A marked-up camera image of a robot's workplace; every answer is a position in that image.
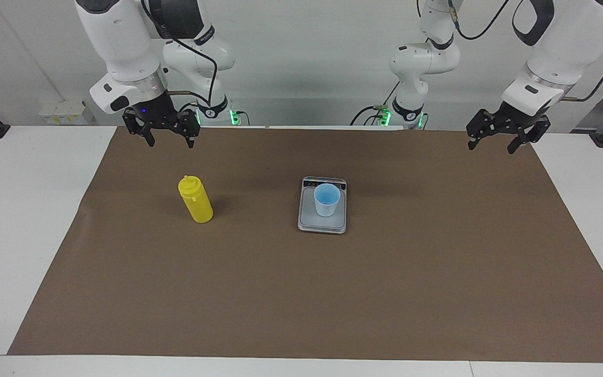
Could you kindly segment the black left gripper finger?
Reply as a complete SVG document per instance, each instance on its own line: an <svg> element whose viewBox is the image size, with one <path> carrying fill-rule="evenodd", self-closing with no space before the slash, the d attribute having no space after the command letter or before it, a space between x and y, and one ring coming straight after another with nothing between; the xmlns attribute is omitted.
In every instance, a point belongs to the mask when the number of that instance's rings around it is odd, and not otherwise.
<svg viewBox="0 0 603 377"><path fill-rule="evenodd" d="M495 135L494 117L488 110L479 110L466 126L466 133L469 136L467 147L474 150L479 141Z"/></svg>
<svg viewBox="0 0 603 377"><path fill-rule="evenodd" d="M513 126L512 130L515 131L515 138L507 146L507 152L513 154L521 146L538 142L545 132L548 131L550 126L551 123L548 117L541 117L541 119L532 124L529 128L525 128L524 126Z"/></svg>

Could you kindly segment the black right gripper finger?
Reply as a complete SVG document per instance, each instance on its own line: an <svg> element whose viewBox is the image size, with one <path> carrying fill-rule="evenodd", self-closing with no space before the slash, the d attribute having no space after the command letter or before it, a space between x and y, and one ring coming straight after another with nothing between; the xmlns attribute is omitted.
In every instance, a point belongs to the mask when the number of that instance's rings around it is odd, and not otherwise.
<svg viewBox="0 0 603 377"><path fill-rule="evenodd" d="M183 110L176 114L175 133L182 136L187 147L193 148L195 139L198 138L200 132L200 124L193 110Z"/></svg>
<svg viewBox="0 0 603 377"><path fill-rule="evenodd" d="M124 113L122 115L125 126L131 135L137 135L143 138L149 147L153 147L155 144L155 138L151 133L151 125L148 123L139 123L139 117L136 113Z"/></svg>

